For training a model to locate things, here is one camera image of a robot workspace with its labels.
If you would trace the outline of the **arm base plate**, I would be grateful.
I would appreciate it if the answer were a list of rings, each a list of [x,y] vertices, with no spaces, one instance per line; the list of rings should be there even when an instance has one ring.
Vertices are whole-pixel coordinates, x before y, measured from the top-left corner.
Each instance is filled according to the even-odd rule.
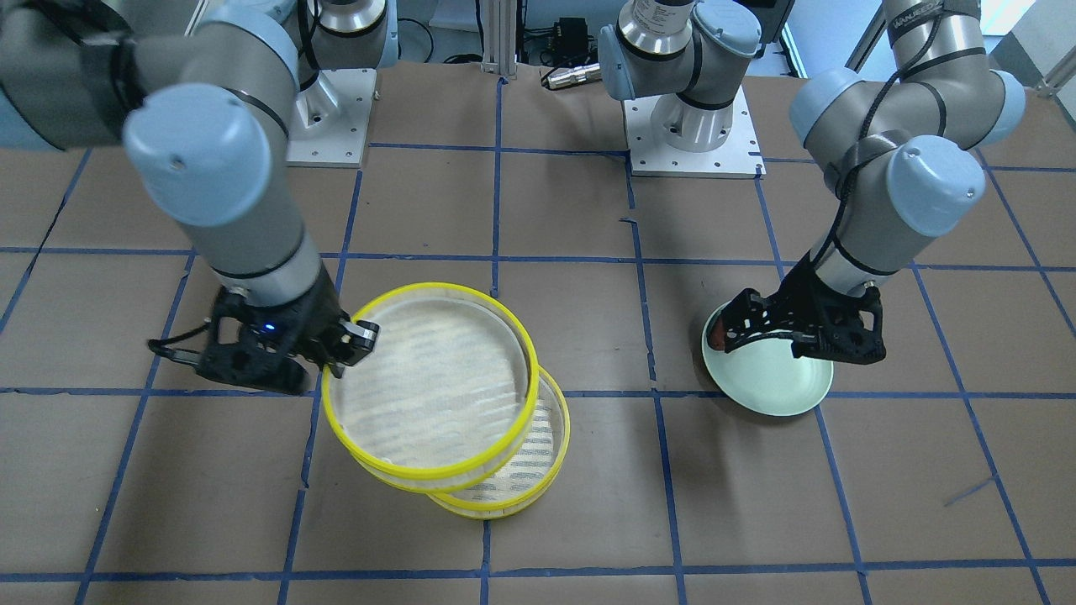
[[[710,111],[675,93],[622,102],[631,173],[753,179],[766,175],[744,87],[731,105]]]
[[[377,70],[324,70],[300,92],[289,126],[291,167],[362,168]]]

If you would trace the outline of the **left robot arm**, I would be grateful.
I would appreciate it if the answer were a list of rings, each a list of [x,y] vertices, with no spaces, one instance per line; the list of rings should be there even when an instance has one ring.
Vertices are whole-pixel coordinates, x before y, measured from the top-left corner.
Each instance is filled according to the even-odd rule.
[[[799,144],[838,201],[829,230],[765,296],[746,289],[704,327],[730,353],[785,339],[792,356],[869,365],[884,358],[884,280],[948,234],[983,196],[973,147],[1006,138],[1027,93],[990,68],[978,1],[884,1],[895,73],[835,68],[790,105]],[[615,100],[664,96],[667,126],[730,112],[760,24],[734,1],[631,1],[597,54]]]

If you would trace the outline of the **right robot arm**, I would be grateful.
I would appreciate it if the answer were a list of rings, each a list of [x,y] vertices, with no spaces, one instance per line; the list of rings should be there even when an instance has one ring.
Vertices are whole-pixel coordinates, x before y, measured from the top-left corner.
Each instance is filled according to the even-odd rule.
[[[393,1],[225,1],[187,32],[162,1],[4,1],[3,147],[121,145],[150,199],[220,279],[203,325],[156,356],[231,386],[298,395],[379,326],[339,302],[286,184],[297,111],[334,69],[398,57]]]

